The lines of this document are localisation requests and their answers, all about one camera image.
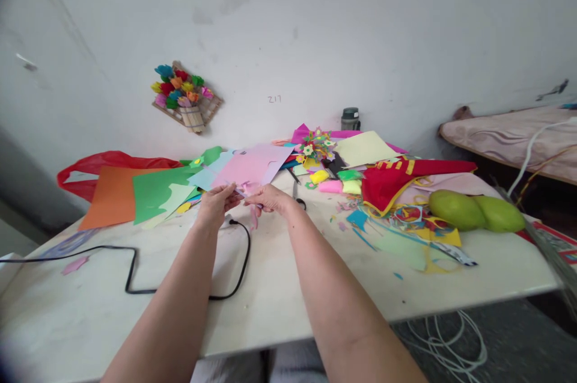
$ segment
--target pants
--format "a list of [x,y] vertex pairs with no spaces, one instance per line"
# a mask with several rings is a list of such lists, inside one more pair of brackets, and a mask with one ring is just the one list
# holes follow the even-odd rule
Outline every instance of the pants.
[[199,360],[191,383],[328,383],[314,340],[265,352]]

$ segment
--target green mango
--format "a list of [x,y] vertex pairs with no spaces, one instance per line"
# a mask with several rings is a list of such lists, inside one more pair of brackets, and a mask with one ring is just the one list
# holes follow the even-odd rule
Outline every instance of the green mango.
[[500,198],[471,197],[483,212],[485,228],[495,233],[516,233],[525,228],[525,218],[514,205]]
[[485,227],[483,211],[475,200],[467,195],[440,189],[430,195],[429,207],[434,216],[444,219],[459,231]]

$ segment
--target forearm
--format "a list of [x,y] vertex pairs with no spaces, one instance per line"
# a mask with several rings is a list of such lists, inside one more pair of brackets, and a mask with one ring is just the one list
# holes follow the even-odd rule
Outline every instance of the forearm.
[[329,379],[426,381],[367,292],[297,205],[287,211],[301,290]]
[[189,382],[204,334],[218,229],[196,223],[102,382]]

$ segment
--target table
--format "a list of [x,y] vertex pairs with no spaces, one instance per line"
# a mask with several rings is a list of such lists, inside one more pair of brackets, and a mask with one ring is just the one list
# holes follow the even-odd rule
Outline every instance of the table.
[[[283,171],[273,184],[290,193],[293,179]],[[319,230],[391,323],[559,286],[537,248],[515,234],[463,233],[463,249],[479,266],[424,275],[392,254],[375,253],[350,229],[342,232],[337,222],[329,222],[337,202],[345,200],[343,195],[300,186],[299,196]],[[231,213],[247,227],[252,224],[248,208],[237,207]],[[154,230],[131,223],[104,228],[79,250],[101,244],[138,247],[132,287],[154,288],[168,271],[195,214],[196,210],[190,210]],[[346,213],[337,216],[341,221]],[[32,255],[70,237],[79,222]],[[245,251],[246,234],[240,226],[220,231],[213,294],[232,291]],[[0,300],[4,357],[17,365],[20,381],[79,382],[103,375],[151,298],[124,293],[131,258],[130,251],[98,250],[80,270],[67,276],[60,272],[74,259],[23,266]],[[248,270],[239,291],[209,305],[201,354],[228,355],[311,336],[285,223],[275,213],[263,215],[252,232]]]

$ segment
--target mattress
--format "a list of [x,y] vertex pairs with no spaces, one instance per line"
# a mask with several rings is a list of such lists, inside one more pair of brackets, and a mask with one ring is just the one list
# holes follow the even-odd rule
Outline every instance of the mattress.
[[[441,136],[455,146],[505,165],[520,168],[529,140],[543,126],[577,117],[577,111],[557,106],[524,109],[506,114],[466,118],[442,124]],[[577,121],[544,130],[531,150],[528,171],[577,185]]]

